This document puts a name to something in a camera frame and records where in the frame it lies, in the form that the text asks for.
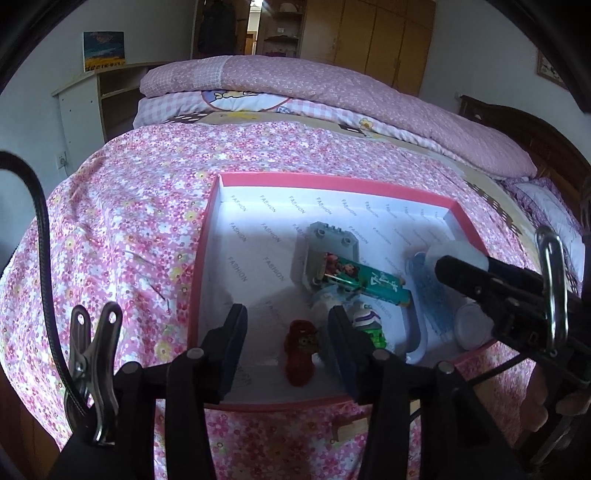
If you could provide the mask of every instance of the wooden headboard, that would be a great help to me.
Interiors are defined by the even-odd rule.
[[[591,175],[591,164],[563,134],[530,113],[466,95],[462,96],[460,115],[495,128],[517,142],[538,167],[537,177],[549,177],[575,216],[580,217],[579,192]]]

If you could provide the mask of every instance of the wall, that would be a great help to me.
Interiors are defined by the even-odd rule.
[[[0,149],[20,155],[48,195],[64,178],[55,156],[66,150],[51,93],[82,73],[82,32],[125,32],[128,63],[189,58],[195,0],[88,0],[29,55],[0,95]],[[0,171],[0,267],[34,217],[20,181]]]
[[[459,92],[529,112],[591,161],[591,116],[568,90],[536,75],[536,64],[535,45],[485,0],[438,0],[420,98],[457,112]]]

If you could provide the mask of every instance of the red toy figure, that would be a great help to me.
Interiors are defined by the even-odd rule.
[[[290,324],[284,344],[287,353],[285,374],[294,387],[303,387],[314,375],[312,355],[318,352],[316,333],[316,327],[308,320],[294,320]]]

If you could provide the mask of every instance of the painting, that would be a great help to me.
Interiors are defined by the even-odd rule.
[[[536,73],[541,77],[560,85],[562,88],[566,88],[566,85],[562,78],[560,78],[558,72],[554,69],[548,59],[544,57],[540,50],[538,50],[538,67]]]
[[[84,32],[84,71],[125,63],[123,32]]]

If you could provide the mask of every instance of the electrical outlet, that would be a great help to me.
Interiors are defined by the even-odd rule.
[[[68,165],[68,159],[66,157],[66,152],[59,152],[56,155],[56,167],[59,170],[60,168],[65,167]]]

